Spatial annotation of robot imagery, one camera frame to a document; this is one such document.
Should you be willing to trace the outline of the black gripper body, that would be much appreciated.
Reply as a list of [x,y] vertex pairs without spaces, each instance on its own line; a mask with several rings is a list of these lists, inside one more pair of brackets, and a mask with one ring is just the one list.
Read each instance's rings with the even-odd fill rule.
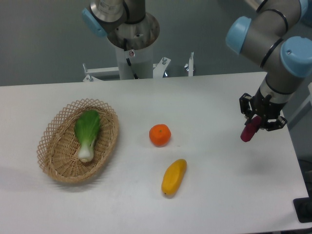
[[275,93],[271,92],[271,90],[269,91],[269,93],[265,93],[258,88],[256,94],[251,99],[251,118],[255,115],[265,120],[277,119],[279,117],[281,110],[288,101],[275,100]]

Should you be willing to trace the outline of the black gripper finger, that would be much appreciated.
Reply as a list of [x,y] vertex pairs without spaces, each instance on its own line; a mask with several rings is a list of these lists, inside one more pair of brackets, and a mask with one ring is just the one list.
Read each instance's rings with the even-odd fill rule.
[[264,116],[261,119],[259,128],[268,132],[282,129],[287,124],[287,120],[283,116],[278,116],[276,119],[268,119]]
[[239,104],[240,104],[240,111],[244,115],[246,121],[245,125],[249,124],[254,116],[254,111],[253,111],[253,97],[250,96],[247,93],[244,93],[240,98],[239,98]]

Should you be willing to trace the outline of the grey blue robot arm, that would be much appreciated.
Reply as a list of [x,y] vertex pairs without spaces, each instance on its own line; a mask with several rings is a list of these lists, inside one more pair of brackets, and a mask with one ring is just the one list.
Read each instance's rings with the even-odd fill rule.
[[255,19],[240,17],[230,27],[227,46],[267,73],[254,96],[245,93],[239,99],[246,124],[258,116],[260,129],[274,131],[286,125],[280,112],[312,73],[312,41],[283,36],[303,18],[308,6],[306,0],[262,0]]

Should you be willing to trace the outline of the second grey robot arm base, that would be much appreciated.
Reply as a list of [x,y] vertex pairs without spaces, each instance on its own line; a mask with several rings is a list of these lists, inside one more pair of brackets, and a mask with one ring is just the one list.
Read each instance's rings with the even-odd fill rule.
[[92,0],[81,14],[97,37],[107,37],[125,51],[147,48],[160,34],[159,23],[146,11],[144,0]]

